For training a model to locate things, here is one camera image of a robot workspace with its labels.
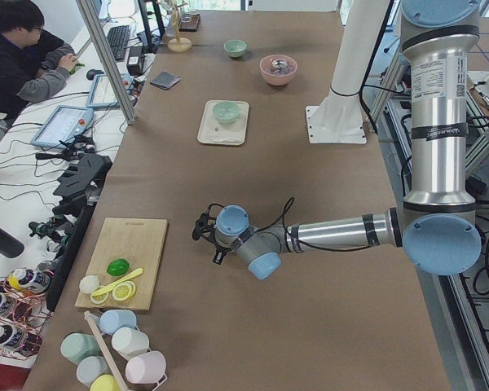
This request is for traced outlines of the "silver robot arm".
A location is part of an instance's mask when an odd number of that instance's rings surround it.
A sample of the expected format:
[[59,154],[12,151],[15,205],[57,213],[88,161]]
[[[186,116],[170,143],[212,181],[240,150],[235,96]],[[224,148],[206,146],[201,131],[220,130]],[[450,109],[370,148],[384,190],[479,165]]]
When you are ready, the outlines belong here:
[[255,228],[228,205],[210,227],[214,262],[240,257],[257,279],[282,253],[347,253],[382,244],[404,250],[433,275],[468,270],[481,252],[475,200],[465,188],[467,54],[479,38],[477,1],[405,1],[401,51],[411,65],[412,185],[400,208],[331,222],[287,225],[282,217]]

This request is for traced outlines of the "green bowl near arm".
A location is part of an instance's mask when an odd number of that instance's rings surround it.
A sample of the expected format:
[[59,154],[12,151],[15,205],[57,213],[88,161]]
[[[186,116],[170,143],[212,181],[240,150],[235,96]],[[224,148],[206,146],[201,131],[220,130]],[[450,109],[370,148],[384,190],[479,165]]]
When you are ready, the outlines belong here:
[[245,54],[248,45],[245,41],[232,39],[224,42],[223,49],[230,58],[238,59]]

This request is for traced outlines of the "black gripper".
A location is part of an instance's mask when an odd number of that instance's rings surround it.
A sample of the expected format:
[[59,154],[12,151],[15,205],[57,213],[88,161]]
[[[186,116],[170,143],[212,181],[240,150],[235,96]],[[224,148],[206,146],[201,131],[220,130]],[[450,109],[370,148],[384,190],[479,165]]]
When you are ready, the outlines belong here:
[[213,258],[213,263],[217,265],[221,265],[224,257],[231,251],[231,249],[221,245],[217,241],[214,242],[214,246],[215,246],[215,254]]

